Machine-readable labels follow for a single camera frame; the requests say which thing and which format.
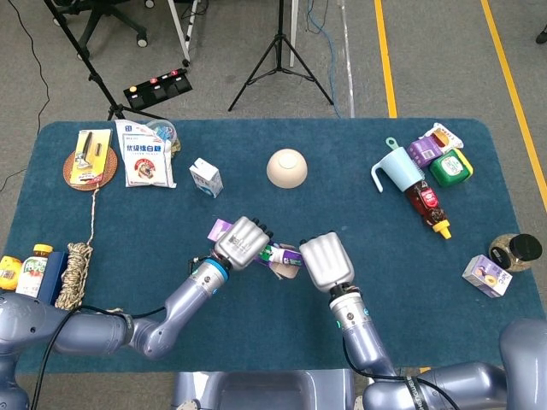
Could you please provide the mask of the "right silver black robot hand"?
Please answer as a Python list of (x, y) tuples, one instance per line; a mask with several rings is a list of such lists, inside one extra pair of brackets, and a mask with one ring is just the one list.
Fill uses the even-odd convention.
[(354, 280), (354, 267), (335, 231), (304, 241), (299, 246), (299, 252), (319, 291), (328, 292), (337, 285)]

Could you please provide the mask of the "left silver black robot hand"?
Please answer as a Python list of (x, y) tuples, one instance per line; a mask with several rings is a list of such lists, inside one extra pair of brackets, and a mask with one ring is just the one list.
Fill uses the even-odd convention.
[(259, 219), (241, 216), (215, 242), (214, 253), (229, 263), (232, 270), (245, 269), (268, 245), (270, 236)]

